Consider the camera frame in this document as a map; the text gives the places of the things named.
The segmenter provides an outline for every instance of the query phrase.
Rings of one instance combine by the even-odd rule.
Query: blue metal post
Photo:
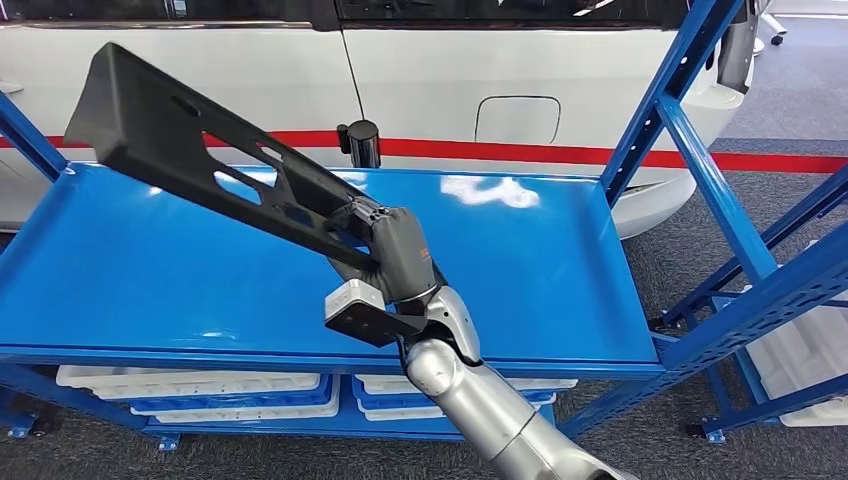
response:
[[[848,394],[848,373],[774,400],[752,405],[745,410],[708,420],[704,423],[704,432],[708,434],[712,432],[726,433],[736,428],[826,402],[845,394]]]
[[[714,301],[725,300],[724,304],[722,305],[722,308],[723,308],[724,305],[730,303],[731,300],[739,297],[739,295],[742,295],[742,293],[740,293],[740,292],[722,292],[722,291],[710,290],[706,293],[706,298],[704,299],[704,301],[709,303],[710,300],[714,300]],[[848,308],[848,300],[828,300],[828,301],[824,302],[822,305],[824,305],[825,307]]]
[[[618,201],[663,129],[657,100],[661,95],[677,101],[683,98],[742,3],[742,0],[694,2],[601,175],[610,207]]]
[[[686,321],[686,327],[691,332],[698,326],[698,320],[692,313],[692,310],[683,312],[683,319]],[[730,403],[730,395],[727,394],[727,389],[724,388],[724,382],[721,379],[721,373],[718,371],[718,366],[712,365],[705,369],[707,381],[713,389],[718,409],[722,415],[733,411],[733,405]]]
[[[657,100],[657,109],[674,144],[695,177],[707,206],[736,253],[736,258],[751,283],[756,284],[777,269],[777,262],[760,239],[677,99],[661,95]]]
[[[823,213],[829,206],[837,203],[846,194],[848,194],[848,164],[828,177],[827,180],[767,228],[761,235],[763,242],[768,248],[774,248],[808,221]],[[671,325],[682,318],[686,309],[697,310],[706,305],[710,294],[723,288],[741,272],[739,260],[736,257],[731,258],[692,290],[686,298],[669,309],[663,315],[663,322],[666,325]]]
[[[0,134],[51,182],[59,178],[68,164],[65,157],[50,145],[44,135],[4,93],[0,93]]]
[[[9,410],[15,392],[0,388],[0,425],[9,427],[8,436],[24,438],[29,434],[37,415],[30,412],[13,412]]]
[[[647,381],[621,384],[568,419],[561,428],[567,435],[579,435],[848,289],[845,245],[848,222],[666,347],[660,352],[666,373]]]
[[[52,379],[19,365],[0,364],[0,386],[133,430],[140,431],[147,424],[147,417],[133,415],[81,390],[56,385]]]
[[[748,355],[748,350],[741,348],[733,355],[733,360],[736,363],[736,368],[742,376],[742,383],[745,385],[745,393],[748,395],[748,401],[751,404],[759,404],[768,401],[768,394],[763,388],[762,378]]]
[[[159,451],[173,452],[180,446],[180,434],[169,433],[159,437]]]

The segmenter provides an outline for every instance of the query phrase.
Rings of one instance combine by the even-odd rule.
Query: hole in black part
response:
[[[283,154],[282,153],[280,153],[280,152],[274,150],[273,148],[271,148],[267,145],[264,145],[260,142],[256,142],[256,146],[259,147],[259,149],[262,150],[262,153],[264,153],[265,155],[268,155],[269,157],[273,158],[274,160],[276,160],[278,162],[283,161]]]
[[[180,97],[172,96],[171,101],[180,107],[189,117],[197,118],[200,116],[200,111],[194,108],[194,105],[188,103]]]
[[[246,152],[234,147],[229,142],[218,138],[215,134],[203,131],[203,139],[206,142],[206,153],[210,157],[225,165],[257,165],[257,159]]]
[[[248,202],[253,202],[256,205],[259,205],[259,192],[254,190],[250,185],[247,185],[246,183],[243,183],[224,172],[215,172],[214,176],[215,182],[217,182],[224,190],[232,193],[233,195],[237,195]]]

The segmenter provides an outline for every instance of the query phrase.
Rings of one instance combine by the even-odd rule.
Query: car door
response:
[[[432,157],[451,159],[395,150],[384,165],[575,174],[600,172],[688,8],[686,0],[337,4],[365,116],[381,135],[518,147],[427,144]],[[684,108],[710,143],[742,97],[716,85],[711,62]],[[674,147],[663,134],[656,148]],[[466,161],[465,153],[491,158]],[[525,158],[498,161],[500,153]],[[667,170],[642,168],[632,185],[681,174]]]
[[[58,146],[92,55],[117,42],[316,160],[349,165],[337,148],[314,148],[361,116],[332,0],[0,3],[0,88]],[[210,151],[228,163],[252,160]],[[93,159],[88,148],[61,152]],[[19,226],[47,187],[0,138],[0,229]]]

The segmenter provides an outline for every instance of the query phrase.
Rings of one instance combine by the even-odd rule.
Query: blue shelf frame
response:
[[[569,436],[578,436],[698,372],[706,370],[710,378],[716,377],[716,371],[710,368],[716,362],[736,354],[746,344],[828,302],[834,295],[848,288],[848,256],[844,251],[844,245],[848,243],[848,223],[837,227],[781,269],[777,269],[769,252],[769,248],[788,234],[800,219],[812,218],[811,215],[832,208],[845,199],[845,190],[839,190],[844,186],[835,187],[839,179],[825,182],[827,186],[819,192],[826,193],[824,198],[812,199],[810,204],[802,202],[787,214],[789,218],[782,223],[779,221],[760,235],[681,108],[680,101],[742,4],[743,0],[701,0],[694,3],[599,181],[605,188],[607,202],[612,208],[661,131],[666,129],[692,171],[735,258],[707,279],[681,305],[672,309],[665,319],[672,323],[692,315],[695,306],[705,305],[705,299],[715,296],[721,286],[741,271],[751,278],[753,288],[717,310],[709,321],[693,326],[693,330],[682,338],[655,335],[659,363],[648,369],[650,372],[646,370],[645,376],[628,377],[619,386],[561,423],[559,427]],[[0,131],[48,178],[57,178],[65,167],[65,160],[58,151],[2,95]],[[6,361],[20,363],[26,359],[34,362],[39,358],[57,360],[47,352],[39,354],[30,349]],[[97,352],[92,352],[92,358],[98,359],[100,364],[110,360],[108,355],[98,356]],[[738,358],[744,367],[744,357]],[[167,356],[161,360],[162,363],[173,364],[173,359]],[[776,411],[806,406],[843,391],[845,382],[843,376],[825,382],[813,391],[796,392],[774,400],[772,402],[775,403],[771,405],[769,402],[760,403],[752,408],[752,412],[725,415],[722,419],[713,420],[707,424],[706,429],[726,431],[746,425],[752,418],[774,416]],[[189,427],[153,429],[146,418],[132,415],[114,404],[81,391],[60,387],[20,365],[0,366],[0,386],[142,433],[161,435],[160,447],[165,450],[176,448],[178,433],[191,430]],[[756,396],[757,392],[752,391],[751,395]],[[250,432],[249,428],[224,430],[229,433]]]

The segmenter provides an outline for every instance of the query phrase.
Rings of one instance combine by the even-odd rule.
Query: shelf leg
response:
[[[713,389],[713,396],[718,404],[718,411],[722,415],[733,413],[733,404],[730,402],[730,395],[724,387],[724,381],[721,379],[721,373],[718,368],[713,365],[704,369],[707,374],[707,380],[710,382],[710,387]]]
[[[807,387],[788,395],[752,405],[744,410],[714,418],[704,423],[705,432],[729,432],[737,428],[779,417],[811,405],[826,402],[834,397],[848,394],[848,373],[825,382]]]
[[[702,428],[704,429],[704,436],[707,438],[708,442],[710,442],[712,444],[722,444],[722,443],[727,441],[727,438],[724,437],[724,431],[723,430],[718,429],[718,430],[709,430],[708,431],[707,430],[708,427],[706,427],[706,424],[707,424],[707,422],[709,422],[709,420],[704,418],[703,422],[704,422],[704,427],[702,427]]]
[[[159,437],[159,451],[173,452],[180,446],[180,435],[169,434]]]
[[[9,427],[9,431],[6,434],[8,437],[25,438],[29,435],[29,431],[32,429],[36,418],[38,416],[31,412],[14,413],[2,411],[0,412],[0,425]]]
[[[55,182],[68,161],[44,135],[18,110],[5,93],[0,92],[0,134],[14,145],[30,163]]]
[[[81,390],[56,385],[52,379],[20,365],[0,364],[0,386],[132,430],[140,431],[147,424],[147,417],[133,415]]]

